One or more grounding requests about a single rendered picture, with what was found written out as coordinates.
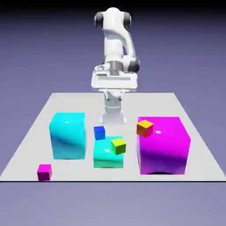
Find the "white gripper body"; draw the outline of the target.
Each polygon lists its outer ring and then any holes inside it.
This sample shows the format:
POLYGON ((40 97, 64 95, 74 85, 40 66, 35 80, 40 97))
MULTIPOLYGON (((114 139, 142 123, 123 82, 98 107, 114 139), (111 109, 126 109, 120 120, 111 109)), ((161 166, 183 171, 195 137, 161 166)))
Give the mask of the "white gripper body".
POLYGON ((134 72, 119 71, 119 75, 110 75, 109 71, 93 71, 91 86, 103 90, 136 90, 138 75, 134 72))

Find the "small blue cube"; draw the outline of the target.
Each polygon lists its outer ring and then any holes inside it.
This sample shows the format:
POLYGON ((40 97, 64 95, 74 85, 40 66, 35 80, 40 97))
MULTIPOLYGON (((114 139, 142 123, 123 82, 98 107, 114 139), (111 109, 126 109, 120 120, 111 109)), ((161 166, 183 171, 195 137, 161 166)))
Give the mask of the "small blue cube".
POLYGON ((94 127, 94 137, 95 137, 95 140, 105 139, 105 127, 104 126, 95 126, 94 127))

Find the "small orange cube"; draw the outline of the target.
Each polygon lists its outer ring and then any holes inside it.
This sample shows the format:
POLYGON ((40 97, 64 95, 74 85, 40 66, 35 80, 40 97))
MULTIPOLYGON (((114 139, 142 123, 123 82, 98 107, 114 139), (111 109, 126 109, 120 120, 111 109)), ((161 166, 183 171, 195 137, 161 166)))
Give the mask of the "small orange cube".
POLYGON ((139 136, 147 138, 153 134, 153 127, 153 123, 147 120, 142 120, 137 124, 136 133, 139 136))

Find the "small yellow-green cube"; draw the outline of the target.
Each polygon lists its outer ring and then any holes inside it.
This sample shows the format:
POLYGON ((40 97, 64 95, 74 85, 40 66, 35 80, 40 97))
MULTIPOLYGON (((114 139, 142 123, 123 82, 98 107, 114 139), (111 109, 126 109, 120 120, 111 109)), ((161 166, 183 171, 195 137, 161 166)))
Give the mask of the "small yellow-green cube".
POLYGON ((111 140, 111 145, 115 155, 124 154, 126 152, 126 143, 122 138, 111 140))

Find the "small magenta cube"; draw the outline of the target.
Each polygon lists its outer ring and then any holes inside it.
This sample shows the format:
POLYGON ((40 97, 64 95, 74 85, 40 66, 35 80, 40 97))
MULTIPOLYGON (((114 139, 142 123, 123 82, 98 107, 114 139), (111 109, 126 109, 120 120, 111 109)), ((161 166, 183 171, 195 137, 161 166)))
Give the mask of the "small magenta cube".
POLYGON ((50 181, 52 176, 51 164, 40 164, 37 170, 37 176, 39 181, 50 181))

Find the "large cyan box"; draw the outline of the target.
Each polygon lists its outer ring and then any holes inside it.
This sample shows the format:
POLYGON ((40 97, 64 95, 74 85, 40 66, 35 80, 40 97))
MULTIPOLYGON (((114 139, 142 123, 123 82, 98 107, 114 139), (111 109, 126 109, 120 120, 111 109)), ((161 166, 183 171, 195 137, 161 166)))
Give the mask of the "large cyan box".
POLYGON ((57 112, 49 133, 53 158, 84 159, 86 155, 86 118, 84 112, 57 112))

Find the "large teal box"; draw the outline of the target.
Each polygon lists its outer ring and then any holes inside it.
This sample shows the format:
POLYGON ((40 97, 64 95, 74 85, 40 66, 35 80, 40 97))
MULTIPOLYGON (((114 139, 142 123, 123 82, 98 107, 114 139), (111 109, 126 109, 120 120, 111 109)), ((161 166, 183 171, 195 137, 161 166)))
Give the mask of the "large teal box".
POLYGON ((93 163, 94 168, 123 168, 124 154, 115 155, 112 151, 111 140, 122 136, 106 136, 103 140, 94 142, 93 163))

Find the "large magenta box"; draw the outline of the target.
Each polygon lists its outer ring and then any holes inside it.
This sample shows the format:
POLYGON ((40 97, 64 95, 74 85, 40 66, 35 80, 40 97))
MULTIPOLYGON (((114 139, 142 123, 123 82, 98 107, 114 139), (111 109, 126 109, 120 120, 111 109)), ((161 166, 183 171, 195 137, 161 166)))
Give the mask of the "large magenta box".
POLYGON ((191 138, 179 117, 138 117, 154 124, 153 134, 137 136, 137 157, 141 175, 185 174, 191 138))

